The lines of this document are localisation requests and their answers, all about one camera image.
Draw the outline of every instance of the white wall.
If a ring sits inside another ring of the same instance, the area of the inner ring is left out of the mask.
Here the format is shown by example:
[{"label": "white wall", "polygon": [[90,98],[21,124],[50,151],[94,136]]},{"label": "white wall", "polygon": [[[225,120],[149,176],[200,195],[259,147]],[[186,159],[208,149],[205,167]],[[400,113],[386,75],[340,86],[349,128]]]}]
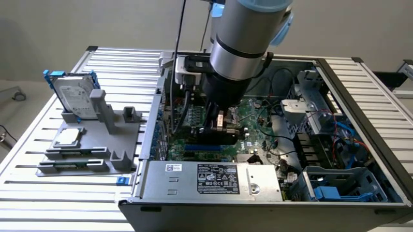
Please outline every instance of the white wall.
[{"label": "white wall", "polygon": [[[360,56],[392,71],[413,58],[411,0],[295,0],[279,54]],[[173,49],[181,0],[0,0],[0,79],[69,70],[89,45]],[[188,1],[181,48],[198,50],[208,3]]]}]

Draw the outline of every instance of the cylindrical robot link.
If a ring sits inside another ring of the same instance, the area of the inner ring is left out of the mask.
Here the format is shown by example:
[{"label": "cylindrical robot link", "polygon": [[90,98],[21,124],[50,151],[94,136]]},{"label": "cylindrical robot link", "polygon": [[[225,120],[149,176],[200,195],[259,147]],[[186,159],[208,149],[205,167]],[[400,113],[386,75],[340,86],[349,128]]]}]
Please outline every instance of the cylindrical robot link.
[{"label": "cylindrical robot link", "polygon": [[263,12],[240,1],[227,1],[210,57],[216,72],[236,81],[255,76],[288,8]]}]

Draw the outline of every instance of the white label sticker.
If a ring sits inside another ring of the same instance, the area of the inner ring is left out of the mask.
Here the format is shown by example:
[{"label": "white label sticker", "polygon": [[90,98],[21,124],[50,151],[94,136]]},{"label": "white label sticker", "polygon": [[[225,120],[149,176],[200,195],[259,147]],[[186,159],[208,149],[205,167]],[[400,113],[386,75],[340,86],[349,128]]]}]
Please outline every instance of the white label sticker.
[{"label": "white label sticker", "polygon": [[63,98],[70,105],[73,113],[82,119],[96,119],[97,112],[90,98],[90,93],[78,86],[61,86]]},{"label": "white label sticker", "polygon": [[166,172],[182,172],[182,164],[168,164]]}]

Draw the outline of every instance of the gray component holder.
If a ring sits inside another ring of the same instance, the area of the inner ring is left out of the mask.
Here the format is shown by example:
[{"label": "gray component holder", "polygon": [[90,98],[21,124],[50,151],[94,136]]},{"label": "gray component holder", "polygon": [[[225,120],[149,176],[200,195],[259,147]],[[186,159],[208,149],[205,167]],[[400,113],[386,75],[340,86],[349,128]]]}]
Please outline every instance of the gray component holder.
[{"label": "gray component holder", "polygon": [[73,160],[73,161],[55,161],[49,160],[39,163],[38,168],[42,171],[43,174],[51,174],[55,175],[57,173],[61,173],[63,170],[66,172],[78,173],[81,169],[70,170],[70,166],[77,166],[78,162],[89,162],[86,165],[86,171],[93,171],[97,173],[108,172],[109,166],[108,162],[104,159],[88,159],[88,160]]},{"label": "gray component holder", "polygon": [[[73,113],[62,113],[65,122],[46,156],[55,161],[89,160],[92,157],[105,159],[109,168],[97,171],[89,165],[89,169],[50,169],[47,173],[39,170],[38,176],[122,174],[132,171],[142,113],[137,112],[134,107],[125,107],[124,111],[114,111],[105,102],[105,95],[104,90],[93,90],[92,100],[100,109],[98,120],[78,122]],[[81,130],[78,140],[73,145],[57,146],[59,135],[69,128]]]},{"label": "gray component holder", "polygon": [[117,131],[116,122],[114,122],[114,109],[105,101],[106,92],[102,89],[94,89],[92,92],[92,101],[98,107],[98,119],[100,122],[104,122],[110,134],[114,134]]},{"label": "gray component holder", "polygon": [[100,159],[109,159],[112,156],[112,152],[108,147],[93,147],[92,149],[59,149],[53,148],[47,149],[45,153],[46,157],[50,160],[63,160],[70,158],[100,158]]}]

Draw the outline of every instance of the motherboard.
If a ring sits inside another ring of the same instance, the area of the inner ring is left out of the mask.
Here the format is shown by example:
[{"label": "motherboard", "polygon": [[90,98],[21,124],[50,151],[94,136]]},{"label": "motherboard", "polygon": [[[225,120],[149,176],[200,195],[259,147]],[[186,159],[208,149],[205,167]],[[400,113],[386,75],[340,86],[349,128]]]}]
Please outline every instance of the motherboard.
[{"label": "motherboard", "polygon": [[268,100],[253,98],[243,99],[236,107],[231,107],[227,116],[228,128],[243,128],[245,139],[240,139],[235,145],[197,145],[188,143],[190,130],[202,127],[206,108],[202,105],[192,105],[184,122],[182,130],[169,141],[168,160],[173,161],[210,161],[210,162],[247,162],[256,154],[269,164],[277,161],[269,151],[277,148],[273,123],[271,116],[273,103]]}]

